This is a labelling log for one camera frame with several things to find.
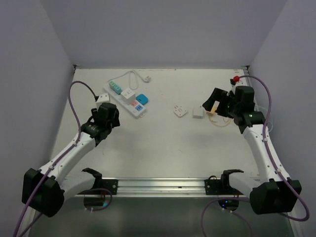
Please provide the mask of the yellow charger plug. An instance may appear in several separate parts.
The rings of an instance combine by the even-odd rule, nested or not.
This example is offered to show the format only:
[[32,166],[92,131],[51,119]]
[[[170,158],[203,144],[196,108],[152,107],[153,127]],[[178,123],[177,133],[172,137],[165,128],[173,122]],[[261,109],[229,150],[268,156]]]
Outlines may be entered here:
[[209,111],[206,111],[206,113],[207,113],[208,115],[210,115],[210,116],[214,116],[214,115],[216,114],[216,110],[217,110],[218,106],[219,106],[219,102],[218,102],[218,101],[215,101],[215,103],[214,103],[212,109],[210,109]]

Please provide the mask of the white rectangular charger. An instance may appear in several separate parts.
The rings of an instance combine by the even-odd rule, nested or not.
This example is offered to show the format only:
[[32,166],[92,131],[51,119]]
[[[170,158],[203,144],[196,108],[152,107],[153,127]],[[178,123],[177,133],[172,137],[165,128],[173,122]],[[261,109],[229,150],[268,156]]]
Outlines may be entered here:
[[192,113],[192,118],[194,119],[202,119],[204,117],[204,110],[202,106],[199,107],[194,107],[193,108],[193,113]]

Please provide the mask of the white round travel adapter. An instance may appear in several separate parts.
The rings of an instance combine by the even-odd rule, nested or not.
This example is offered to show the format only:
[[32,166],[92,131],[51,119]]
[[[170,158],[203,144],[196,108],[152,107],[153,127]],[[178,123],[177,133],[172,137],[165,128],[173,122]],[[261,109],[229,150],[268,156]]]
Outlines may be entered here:
[[188,110],[182,106],[179,106],[179,105],[175,105],[174,106],[174,113],[175,115],[178,117],[178,118],[181,118],[183,117],[184,115],[187,114]]

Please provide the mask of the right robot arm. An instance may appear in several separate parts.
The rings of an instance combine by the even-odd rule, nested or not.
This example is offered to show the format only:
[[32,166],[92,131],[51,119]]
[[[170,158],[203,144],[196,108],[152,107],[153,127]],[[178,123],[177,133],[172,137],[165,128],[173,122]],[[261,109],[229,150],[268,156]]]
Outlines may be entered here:
[[249,198],[256,214],[291,212],[302,187],[298,180],[291,179],[278,159],[264,126],[264,114],[255,110],[254,89],[250,86],[235,86],[231,91],[215,88],[202,106],[210,111],[215,103],[218,103],[217,115],[233,119],[239,127],[251,148],[260,178],[256,181],[240,169],[225,170],[220,178],[222,192],[239,191]]

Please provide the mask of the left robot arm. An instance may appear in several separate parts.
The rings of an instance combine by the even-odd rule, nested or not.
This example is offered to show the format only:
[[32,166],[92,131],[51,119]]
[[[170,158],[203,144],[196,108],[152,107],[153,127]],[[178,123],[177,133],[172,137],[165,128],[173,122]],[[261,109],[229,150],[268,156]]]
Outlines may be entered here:
[[120,126],[119,110],[112,103],[102,103],[91,110],[72,142],[40,169],[29,169],[23,180],[22,202],[47,217],[54,216],[66,200],[62,181],[75,165]]

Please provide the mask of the white cube socket adapter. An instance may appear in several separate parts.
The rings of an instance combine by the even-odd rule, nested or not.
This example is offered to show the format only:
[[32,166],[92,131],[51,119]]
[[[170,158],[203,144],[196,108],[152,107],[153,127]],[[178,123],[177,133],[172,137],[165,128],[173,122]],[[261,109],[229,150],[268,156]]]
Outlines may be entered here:
[[123,90],[120,95],[122,101],[127,105],[132,104],[136,100],[135,92],[129,87]]

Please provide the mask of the teal charger plug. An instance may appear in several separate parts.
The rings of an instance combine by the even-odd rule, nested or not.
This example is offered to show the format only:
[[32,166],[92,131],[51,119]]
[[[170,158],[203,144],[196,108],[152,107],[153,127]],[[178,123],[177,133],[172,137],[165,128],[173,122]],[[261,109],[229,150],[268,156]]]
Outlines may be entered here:
[[116,94],[118,94],[118,95],[120,95],[121,92],[122,92],[121,87],[118,86],[118,85],[115,85],[115,86],[113,87],[113,90],[114,90],[114,92],[115,92]]

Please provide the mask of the green charger plug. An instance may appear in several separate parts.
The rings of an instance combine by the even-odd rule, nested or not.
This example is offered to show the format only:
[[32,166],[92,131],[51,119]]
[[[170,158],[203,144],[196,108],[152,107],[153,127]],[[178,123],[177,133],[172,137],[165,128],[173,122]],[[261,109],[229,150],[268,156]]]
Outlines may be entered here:
[[112,90],[117,90],[119,89],[119,86],[114,82],[114,81],[110,81],[109,82],[109,86]]

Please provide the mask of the blue charger plug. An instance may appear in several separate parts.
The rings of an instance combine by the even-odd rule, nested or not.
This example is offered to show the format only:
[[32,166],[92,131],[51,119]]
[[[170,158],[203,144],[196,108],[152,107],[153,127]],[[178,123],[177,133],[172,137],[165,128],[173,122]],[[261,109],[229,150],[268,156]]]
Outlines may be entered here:
[[149,101],[148,97],[144,94],[137,95],[136,100],[142,105],[146,105]]

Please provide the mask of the white power strip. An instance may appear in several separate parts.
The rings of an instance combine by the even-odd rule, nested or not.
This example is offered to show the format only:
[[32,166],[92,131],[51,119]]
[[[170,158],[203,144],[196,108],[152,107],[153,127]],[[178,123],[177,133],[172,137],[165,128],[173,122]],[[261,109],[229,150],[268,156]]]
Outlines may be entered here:
[[136,100],[135,92],[129,87],[122,89],[117,83],[111,81],[104,84],[103,89],[134,118],[143,117],[147,111],[146,107]]

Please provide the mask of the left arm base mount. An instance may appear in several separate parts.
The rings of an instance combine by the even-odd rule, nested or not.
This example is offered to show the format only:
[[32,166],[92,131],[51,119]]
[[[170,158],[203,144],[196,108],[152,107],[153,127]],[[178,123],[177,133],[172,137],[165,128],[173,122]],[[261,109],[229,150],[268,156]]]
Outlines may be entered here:
[[104,195],[112,195],[117,194],[118,190],[118,180],[117,179],[102,179],[101,188],[106,189],[104,191]]

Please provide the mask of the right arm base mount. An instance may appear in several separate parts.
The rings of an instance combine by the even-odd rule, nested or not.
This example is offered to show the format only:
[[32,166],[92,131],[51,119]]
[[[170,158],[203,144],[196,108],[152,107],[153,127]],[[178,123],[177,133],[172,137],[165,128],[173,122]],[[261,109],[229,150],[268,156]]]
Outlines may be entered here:
[[207,179],[204,179],[204,189],[207,196],[221,195],[223,193],[221,180],[215,175],[211,175]]

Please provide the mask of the aluminium rail frame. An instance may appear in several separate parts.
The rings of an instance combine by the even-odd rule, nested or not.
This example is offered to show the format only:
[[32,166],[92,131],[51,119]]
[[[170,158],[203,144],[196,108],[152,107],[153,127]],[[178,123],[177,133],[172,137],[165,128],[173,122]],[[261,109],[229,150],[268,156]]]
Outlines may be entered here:
[[215,193],[201,178],[108,179],[113,200],[98,194],[67,200],[51,218],[41,217],[28,237],[301,237],[298,222],[278,214],[256,215],[232,193]]

